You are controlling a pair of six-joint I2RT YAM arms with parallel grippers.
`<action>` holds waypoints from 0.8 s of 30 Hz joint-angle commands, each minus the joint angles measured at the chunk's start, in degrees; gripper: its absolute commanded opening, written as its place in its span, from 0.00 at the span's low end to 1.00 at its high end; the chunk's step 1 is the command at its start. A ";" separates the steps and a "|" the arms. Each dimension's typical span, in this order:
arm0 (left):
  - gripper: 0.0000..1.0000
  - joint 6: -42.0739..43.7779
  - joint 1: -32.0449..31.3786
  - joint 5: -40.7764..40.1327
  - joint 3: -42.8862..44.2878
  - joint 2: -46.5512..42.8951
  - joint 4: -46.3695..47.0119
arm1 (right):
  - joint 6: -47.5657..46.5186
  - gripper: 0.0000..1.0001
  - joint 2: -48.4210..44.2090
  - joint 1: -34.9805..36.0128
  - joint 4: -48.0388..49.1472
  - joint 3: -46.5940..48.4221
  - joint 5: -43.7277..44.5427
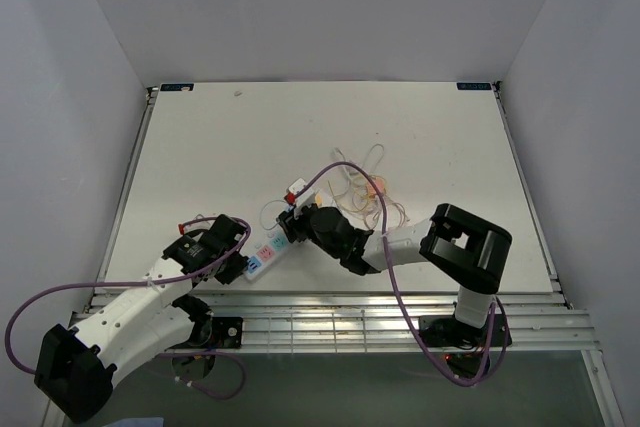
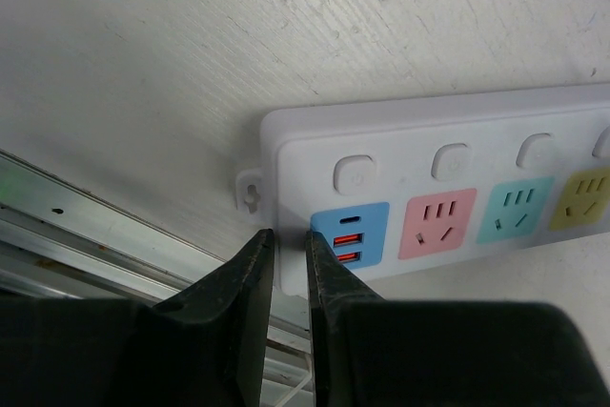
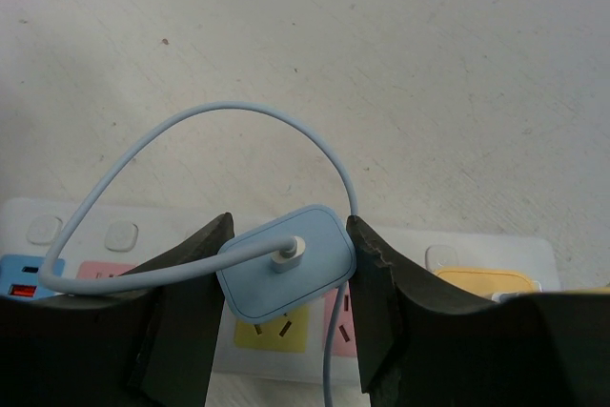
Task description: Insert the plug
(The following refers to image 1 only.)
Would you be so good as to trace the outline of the white colourful power strip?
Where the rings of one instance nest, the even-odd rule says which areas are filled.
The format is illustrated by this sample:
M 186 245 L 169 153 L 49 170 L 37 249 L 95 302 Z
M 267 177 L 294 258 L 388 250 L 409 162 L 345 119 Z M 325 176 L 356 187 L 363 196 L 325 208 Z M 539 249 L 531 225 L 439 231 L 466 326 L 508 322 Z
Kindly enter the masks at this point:
M 246 253 L 249 262 L 244 277 L 247 281 L 255 283 L 293 250 L 294 244 L 276 222 L 279 213 L 289 210 L 290 206 L 281 199 L 267 202 L 260 210 L 259 228 L 252 231 Z

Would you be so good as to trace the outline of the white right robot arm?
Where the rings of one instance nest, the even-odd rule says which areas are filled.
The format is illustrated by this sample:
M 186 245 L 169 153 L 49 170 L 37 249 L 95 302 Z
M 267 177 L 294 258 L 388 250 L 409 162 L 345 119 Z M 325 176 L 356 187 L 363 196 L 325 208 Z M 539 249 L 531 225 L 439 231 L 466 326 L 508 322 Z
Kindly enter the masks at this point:
M 506 229 L 447 203 L 430 219 L 387 233 L 357 228 L 338 208 L 315 204 L 283 212 L 277 223 L 290 242 L 312 242 L 355 275 L 431 263 L 459 285 L 454 337 L 474 344 L 487 333 L 513 241 Z

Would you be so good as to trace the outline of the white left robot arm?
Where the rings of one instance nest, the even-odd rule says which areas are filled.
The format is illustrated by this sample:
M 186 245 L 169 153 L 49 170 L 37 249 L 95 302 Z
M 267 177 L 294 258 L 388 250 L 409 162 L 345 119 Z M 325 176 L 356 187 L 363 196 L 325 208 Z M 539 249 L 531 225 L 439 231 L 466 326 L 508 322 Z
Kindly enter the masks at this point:
M 74 326 L 45 334 L 34 383 L 69 420 L 90 420 L 125 377 L 170 348 L 239 347 L 240 320 L 215 319 L 192 291 L 209 279 L 228 284 L 246 270 L 240 250 L 250 227 L 226 215 L 191 225 L 140 284 Z

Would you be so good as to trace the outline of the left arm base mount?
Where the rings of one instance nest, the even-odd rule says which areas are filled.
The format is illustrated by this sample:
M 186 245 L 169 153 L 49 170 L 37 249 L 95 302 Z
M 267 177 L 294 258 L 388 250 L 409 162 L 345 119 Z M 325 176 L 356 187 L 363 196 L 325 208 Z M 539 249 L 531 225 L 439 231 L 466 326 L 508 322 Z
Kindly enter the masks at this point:
M 238 316 L 213 316 L 202 327 L 200 347 L 205 349 L 240 349 L 244 319 Z

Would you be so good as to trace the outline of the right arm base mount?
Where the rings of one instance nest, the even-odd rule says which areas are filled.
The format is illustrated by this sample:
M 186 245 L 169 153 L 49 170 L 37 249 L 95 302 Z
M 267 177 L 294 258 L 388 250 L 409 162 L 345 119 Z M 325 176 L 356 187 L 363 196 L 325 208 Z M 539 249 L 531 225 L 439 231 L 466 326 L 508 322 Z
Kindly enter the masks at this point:
M 418 319 L 418 330 L 422 341 L 428 347 L 452 347 L 473 350 L 486 345 L 489 333 L 489 319 L 481 328 L 471 327 L 449 316 L 424 315 Z M 491 347 L 501 348 L 513 343 L 507 331 L 505 317 L 496 314 L 491 335 Z

